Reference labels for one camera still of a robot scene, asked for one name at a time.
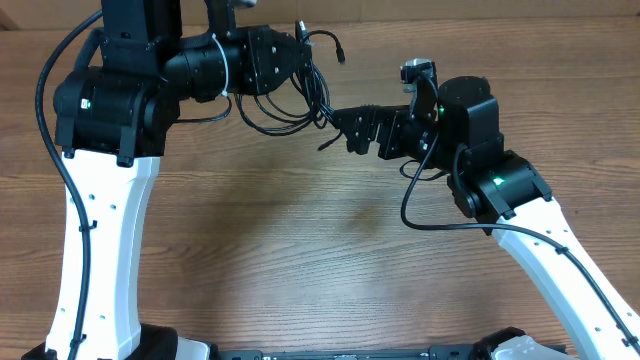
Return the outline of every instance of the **wooden tabletop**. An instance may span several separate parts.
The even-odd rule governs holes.
[[[335,108],[406,104],[398,66],[438,64],[441,81],[486,76],[508,148],[554,189],[583,246],[640,309],[640,18],[311,25],[334,31],[347,63],[318,39]],[[291,30],[290,26],[278,26]],[[187,33],[203,29],[187,28]],[[0,358],[45,339],[58,297],[63,184],[42,144],[33,97],[65,32],[0,32]],[[70,72],[74,43],[54,69]],[[275,96],[301,110],[284,86]],[[222,102],[183,106],[218,113]],[[256,118],[264,118],[248,111]],[[388,349],[471,343],[508,326],[543,343],[565,330],[532,282],[478,232],[402,225],[402,160],[350,155],[334,130],[273,139],[236,110],[169,131],[140,268],[143,322],[223,349]],[[421,184],[410,217],[466,221],[444,182]]]

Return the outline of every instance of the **cable plug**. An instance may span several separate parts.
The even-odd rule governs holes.
[[[336,49],[336,55],[338,55],[338,62],[340,63],[340,65],[344,65],[347,59],[345,58],[344,50],[341,47]]]

